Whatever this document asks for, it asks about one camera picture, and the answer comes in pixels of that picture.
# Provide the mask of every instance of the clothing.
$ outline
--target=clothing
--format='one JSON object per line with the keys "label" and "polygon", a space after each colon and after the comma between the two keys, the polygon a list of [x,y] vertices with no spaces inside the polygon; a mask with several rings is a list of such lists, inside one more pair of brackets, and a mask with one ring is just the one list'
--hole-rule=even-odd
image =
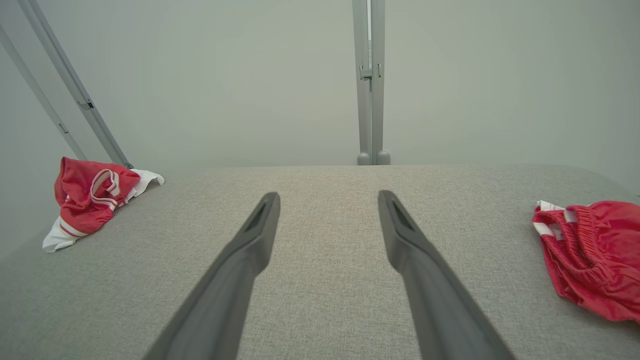
{"label": "clothing", "polygon": [[608,320],[640,323],[640,206],[541,201],[533,222],[558,295]]}
{"label": "clothing", "polygon": [[42,242],[43,250],[55,252],[94,233],[111,219],[116,207],[143,193],[153,179],[164,183],[160,175],[146,170],[62,158],[54,185],[60,216]]}

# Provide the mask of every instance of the red fabric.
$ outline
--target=red fabric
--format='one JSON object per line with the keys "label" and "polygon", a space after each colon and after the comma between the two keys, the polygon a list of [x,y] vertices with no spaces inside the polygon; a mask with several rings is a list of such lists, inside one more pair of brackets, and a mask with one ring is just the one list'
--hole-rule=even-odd
{"label": "red fabric", "polygon": [[565,210],[538,208],[533,218],[562,229],[564,239],[540,236],[556,292],[608,320],[640,323],[640,206],[602,201],[566,210],[577,223]]}
{"label": "red fabric", "polygon": [[123,204],[140,176],[116,164],[62,158],[54,190],[60,204],[64,231],[91,234],[113,216],[113,209]]}

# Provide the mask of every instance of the red garment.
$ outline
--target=red garment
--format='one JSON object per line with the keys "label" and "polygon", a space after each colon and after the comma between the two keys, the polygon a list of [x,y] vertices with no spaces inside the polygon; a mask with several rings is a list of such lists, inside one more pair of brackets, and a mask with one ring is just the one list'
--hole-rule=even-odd
{"label": "red garment", "polygon": [[533,222],[558,295],[608,320],[640,323],[640,206],[544,210],[536,208]]}
{"label": "red garment", "polygon": [[116,164],[62,158],[54,190],[60,204],[60,227],[81,238],[94,233],[140,180],[135,172]]}

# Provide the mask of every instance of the white wall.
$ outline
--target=white wall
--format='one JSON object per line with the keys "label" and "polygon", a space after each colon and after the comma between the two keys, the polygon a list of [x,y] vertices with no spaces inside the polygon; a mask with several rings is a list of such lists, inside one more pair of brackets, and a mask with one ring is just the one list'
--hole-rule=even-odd
{"label": "white wall", "polygon": [[92,161],[110,163],[109,155],[56,72],[17,0],[0,1],[0,25],[84,155]]}
{"label": "white wall", "polygon": [[640,2],[387,1],[393,164],[553,163],[640,194]]}
{"label": "white wall", "polygon": [[0,259],[51,227],[60,213],[53,184],[74,157],[0,45]]}
{"label": "white wall", "polygon": [[136,167],[355,165],[350,1],[39,3]]}

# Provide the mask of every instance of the folded red shorts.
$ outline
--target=folded red shorts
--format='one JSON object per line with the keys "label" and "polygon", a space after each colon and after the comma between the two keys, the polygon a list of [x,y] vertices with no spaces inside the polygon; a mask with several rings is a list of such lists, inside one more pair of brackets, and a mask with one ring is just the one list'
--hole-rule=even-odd
{"label": "folded red shorts", "polygon": [[640,206],[540,201],[533,224],[558,295],[608,320],[640,323]]}

